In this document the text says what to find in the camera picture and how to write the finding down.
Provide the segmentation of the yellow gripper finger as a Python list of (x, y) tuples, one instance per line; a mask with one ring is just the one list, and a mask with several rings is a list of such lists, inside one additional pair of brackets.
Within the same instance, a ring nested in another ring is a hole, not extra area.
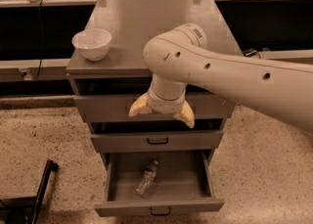
[(136, 116), (138, 114), (151, 113), (152, 109), (148, 104), (148, 95), (141, 95), (130, 107), (129, 115)]
[(195, 126), (194, 112), (187, 101), (184, 102), (182, 108), (176, 112), (173, 117), (184, 122), (189, 128), (193, 128)]

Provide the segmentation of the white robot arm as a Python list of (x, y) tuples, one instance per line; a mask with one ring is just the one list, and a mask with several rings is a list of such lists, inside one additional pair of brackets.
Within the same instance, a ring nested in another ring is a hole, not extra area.
[(152, 38), (143, 50), (152, 83), (129, 114), (170, 113), (193, 127), (195, 116), (185, 100), (186, 86), (191, 84), (313, 132), (312, 66), (225, 55), (206, 50), (205, 45), (205, 33), (194, 23)]

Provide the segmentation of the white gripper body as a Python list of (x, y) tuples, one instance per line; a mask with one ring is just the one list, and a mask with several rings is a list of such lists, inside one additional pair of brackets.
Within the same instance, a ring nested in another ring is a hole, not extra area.
[(147, 93), (148, 105), (160, 113), (179, 112), (185, 103), (186, 87), (186, 83), (154, 74)]

